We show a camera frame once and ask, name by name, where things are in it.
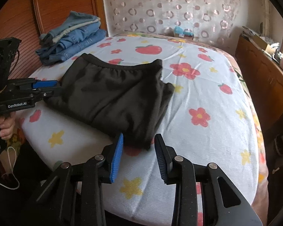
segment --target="cardboard box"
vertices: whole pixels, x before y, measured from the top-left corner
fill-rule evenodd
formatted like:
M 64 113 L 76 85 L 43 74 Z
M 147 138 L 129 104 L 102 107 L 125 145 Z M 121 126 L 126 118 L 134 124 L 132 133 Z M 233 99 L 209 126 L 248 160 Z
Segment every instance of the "cardboard box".
M 262 48 L 264 51 L 266 51 L 267 53 L 269 53 L 270 55 L 272 55 L 273 53 L 275 53 L 275 48 L 272 48 L 267 42 L 265 42 L 261 37 L 259 37 L 258 35 L 254 35 L 252 37 L 253 41 L 260 47 Z

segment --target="wooden headboard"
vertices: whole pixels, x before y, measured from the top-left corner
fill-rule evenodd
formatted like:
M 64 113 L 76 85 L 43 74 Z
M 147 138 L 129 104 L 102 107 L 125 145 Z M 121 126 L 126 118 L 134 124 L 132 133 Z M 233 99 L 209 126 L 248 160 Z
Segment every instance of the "wooden headboard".
M 100 17 L 101 28 L 107 30 L 103 0 L 8 0 L 5 3 L 0 10 L 0 39 L 22 40 L 19 62 L 11 78 L 28 77 L 41 66 L 35 54 L 40 47 L 40 34 L 62 24 L 71 10 Z

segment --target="bed sheet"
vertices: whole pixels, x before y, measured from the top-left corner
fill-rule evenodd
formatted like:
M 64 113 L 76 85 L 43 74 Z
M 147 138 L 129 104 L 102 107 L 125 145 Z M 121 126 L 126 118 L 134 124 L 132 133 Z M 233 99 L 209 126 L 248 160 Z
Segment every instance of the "bed sheet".
M 62 64 L 43 66 L 31 77 L 60 79 L 82 53 L 121 65 L 162 59 L 162 80 L 173 83 L 175 93 L 158 133 L 177 154 L 193 163 L 217 163 L 248 202 L 254 201 L 258 181 L 267 177 L 259 173 L 264 145 L 243 79 L 230 64 L 233 58 L 182 39 L 126 34 L 106 38 Z M 43 102 L 18 117 L 26 138 L 52 169 L 64 161 L 85 162 L 111 143 L 105 134 L 49 109 Z M 103 195 L 105 209 L 118 216 L 145 225 L 171 224 L 175 186 L 164 185 L 160 178 L 153 147 L 149 151 L 126 147 L 118 179 L 103 186 Z M 200 191 L 197 196 L 201 225 Z

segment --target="stack of folded clothes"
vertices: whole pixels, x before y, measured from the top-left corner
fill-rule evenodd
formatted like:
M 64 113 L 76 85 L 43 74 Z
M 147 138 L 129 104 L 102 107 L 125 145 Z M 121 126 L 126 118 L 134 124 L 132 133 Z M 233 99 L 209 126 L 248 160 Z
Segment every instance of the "stack of folded clothes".
M 106 36 L 100 24 L 97 16 L 71 11 L 62 25 L 40 36 L 42 48 L 35 52 L 44 65 L 64 62 Z

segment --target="red strawberry print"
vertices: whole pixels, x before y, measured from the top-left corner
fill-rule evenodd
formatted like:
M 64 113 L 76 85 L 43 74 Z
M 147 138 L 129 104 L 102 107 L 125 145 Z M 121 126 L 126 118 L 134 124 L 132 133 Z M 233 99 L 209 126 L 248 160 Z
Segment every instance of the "red strawberry print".
M 141 149 L 138 149 L 138 148 L 133 148 L 129 146 L 124 147 L 124 153 L 129 156 L 138 156 L 140 152 L 141 152 Z
M 112 50 L 112 51 L 111 51 L 111 54 L 114 54 L 114 53 L 120 53 L 120 52 L 121 52 L 121 49 Z
M 41 110 L 36 110 L 30 117 L 29 122 L 36 122 L 40 119 Z
M 218 85 L 218 87 L 220 88 L 221 91 L 223 91 L 226 94 L 233 94 L 232 89 L 224 83 L 222 85 Z
M 200 75 L 200 72 L 196 69 L 193 69 L 188 63 L 171 64 L 170 67 L 174 69 L 174 75 L 185 76 L 189 80 L 194 80 L 196 76 Z
M 102 43 L 100 45 L 98 45 L 97 47 L 107 47 L 107 46 L 111 46 L 111 42 L 107 42 L 107 43 Z
M 135 51 L 142 54 L 160 54 L 162 48 L 159 46 L 148 45 L 145 47 L 136 47 Z
M 18 122 L 19 122 L 20 126 L 23 125 L 24 121 L 25 121 L 25 118 L 19 118 L 18 119 Z
M 124 60 L 123 59 L 112 59 L 112 60 L 109 60 L 108 63 L 110 63 L 110 64 L 119 64 L 122 61 L 124 61 Z
M 205 54 L 198 54 L 198 58 L 201 58 L 201 59 L 203 59 L 203 60 L 205 60 L 205 61 L 208 61 L 208 62 L 212 62 L 212 61 L 214 61 L 214 60 L 212 60 L 211 59 L 211 57 L 210 56 L 208 56 L 208 55 L 205 55 Z
M 207 50 L 205 50 L 204 48 L 201 48 L 201 47 L 199 47 L 198 50 L 199 50 L 200 52 L 203 52 L 203 53 L 207 53 L 207 52 L 208 52 Z
M 192 116 L 192 123 L 193 125 L 201 125 L 203 127 L 208 126 L 208 122 L 211 117 L 210 115 L 205 111 L 204 108 L 198 108 L 197 110 L 195 109 L 189 109 L 189 114 Z

